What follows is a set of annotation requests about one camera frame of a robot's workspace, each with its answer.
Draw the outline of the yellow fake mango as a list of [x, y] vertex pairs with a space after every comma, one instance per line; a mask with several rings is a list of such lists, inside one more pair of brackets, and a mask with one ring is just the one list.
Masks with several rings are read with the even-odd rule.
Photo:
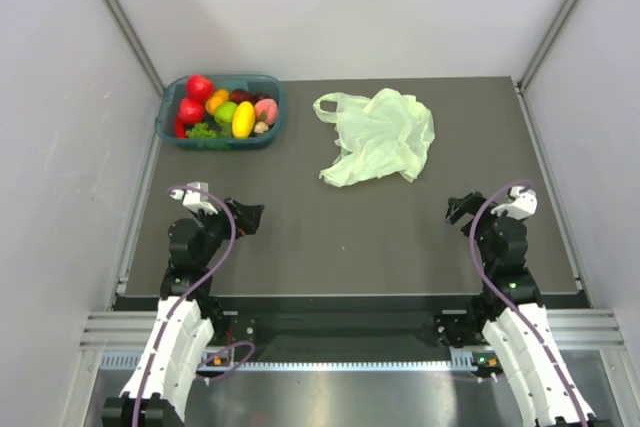
[[236, 139], [248, 138], [256, 122], [254, 106], [249, 101], [238, 104], [232, 119], [232, 135]]

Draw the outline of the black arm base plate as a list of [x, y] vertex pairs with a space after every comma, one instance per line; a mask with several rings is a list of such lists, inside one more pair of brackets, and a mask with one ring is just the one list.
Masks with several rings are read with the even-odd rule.
[[265, 346], [289, 336], [302, 339], [362, 339], [409, 336], [428, 346], [461, 348], [482, 343], [481, 331], [464, 313], [239, 312], [228, 313], [223, 338]]

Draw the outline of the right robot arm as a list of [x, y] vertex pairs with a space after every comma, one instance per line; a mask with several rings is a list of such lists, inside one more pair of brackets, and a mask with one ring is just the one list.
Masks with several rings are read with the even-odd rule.
[[516, 399], [525, 426], [608, 426], [580, 393], [551, 333], [548, 311], [526, 265], [526, 221], [537, 210], [536, 193], [527, 185], [499, 190], [507, 196], [471, 192], [447, 203], [445, 220], [453, 225], [470, 216], [461, 229], [483, 288], [467, 313], [436, 320], [442, 343], [455, 348], [487, 343], [498, 365], [482, 366], [502, 374]]

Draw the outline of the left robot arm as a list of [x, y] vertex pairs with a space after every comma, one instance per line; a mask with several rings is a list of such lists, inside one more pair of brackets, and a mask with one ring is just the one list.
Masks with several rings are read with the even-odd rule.
[[229, 322], [210, 294], [212, 276], [236, 240], [257, 232], [264, 207], [221, 200], [206, 188], [195, 182], [169, 191], [190, 215], [168, 229], [155, 322], [128, 382], [104, 403], [105, 426], [184, 425], [192, 384], [207, 363], [205, 347], [227, 332]]

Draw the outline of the light green plastic bag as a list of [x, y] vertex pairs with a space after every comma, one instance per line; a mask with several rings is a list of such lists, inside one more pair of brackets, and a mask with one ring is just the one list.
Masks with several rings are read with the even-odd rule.
[[435, 140], [431, 110], [416, 96], [391, 88], [371, 98], [328, 93], [314, 101], [313, 111], [337, 133], [334, 144], [340, 153], [319, 173], [321, 180], [337, 188], [392, 174], [413, 182]]

